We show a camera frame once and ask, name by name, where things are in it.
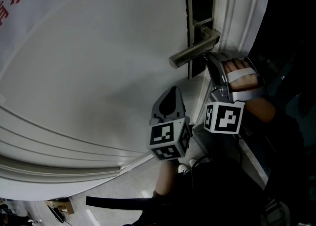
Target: door molding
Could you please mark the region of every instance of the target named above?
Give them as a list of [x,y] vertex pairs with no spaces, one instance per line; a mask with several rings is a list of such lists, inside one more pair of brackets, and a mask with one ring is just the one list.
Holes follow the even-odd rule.
[[[246,57],[256,39],[268,0],[214,0],[213,30],[220,35],[213,52],[233,52],[234,55]],[[198,99],[193,123],[203,122],[203,110],[209,101],[211,81],[208,70],[204,71],[204,80]]]
[[0,105],[0,155],[57,168],[119,167],[143,153],[51,132]]
[[144,153],[142,156],[134,159],[133,161],[130,161],[130,162],[122,165],[120,168],[120,170],[121,170],[120,174],[123,174],[123,173],[126,173],[126,172],[132,170],[133,168],[145,163],[146,161],[152,159],[153,157],[154,156],[150,152]]
[[119,167],[57,168],[33,165],[0,156],[0,177],[33,183],[71,183],[116,177]]

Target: door lever handle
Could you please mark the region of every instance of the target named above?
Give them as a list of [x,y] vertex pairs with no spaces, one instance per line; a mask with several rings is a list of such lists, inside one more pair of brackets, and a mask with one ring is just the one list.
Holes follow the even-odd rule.
[[179,68],[187,62],[193,60],[195,57],[208,52],[213,49],[215,44],[219,41],[219,35],[207,26],[202,26],[200,30],[202,41],[182,50],[169,58],[169,63],[173,68]]

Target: sleeve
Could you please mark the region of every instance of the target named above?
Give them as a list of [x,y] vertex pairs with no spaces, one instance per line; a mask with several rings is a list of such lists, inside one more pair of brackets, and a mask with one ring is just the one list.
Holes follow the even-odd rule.
[[266,124],[266,137],[278,157],[304,157],[304,138],[297,121],[282,111],[277,111],[273,120]]
[[288,205],[291,221],[302,217],[309,202],[304,138],[297,121],[281,111],[266,124],[265,135],[276,151],[265,193]]

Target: door handle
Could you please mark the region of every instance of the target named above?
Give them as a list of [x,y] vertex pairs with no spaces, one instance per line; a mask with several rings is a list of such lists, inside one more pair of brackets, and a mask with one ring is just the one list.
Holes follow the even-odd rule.
[[200,30],[202,41],[183,50],[169,58],[169,63],[173,68],[180,66],[193,60],[195,57],[208,52],[213,49],[215,44],[219,41],[219,35],[206,26],[202,26]]
[[214,48],[219,35],[211,30],[213,25],[213,0],[186,0],[188,12],[188,45],[169,58],[170,65],[178,68],[189,63],[189,79],[193,77],[192,66],[199,66],[200,61],[193,59]]

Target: wrist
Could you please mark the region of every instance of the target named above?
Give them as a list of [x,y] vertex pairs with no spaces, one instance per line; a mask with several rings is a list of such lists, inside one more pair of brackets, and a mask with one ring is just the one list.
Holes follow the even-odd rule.
[[264,123],[270,122],[276,114],[276,108],[263,97],[246,101],[245,108]]

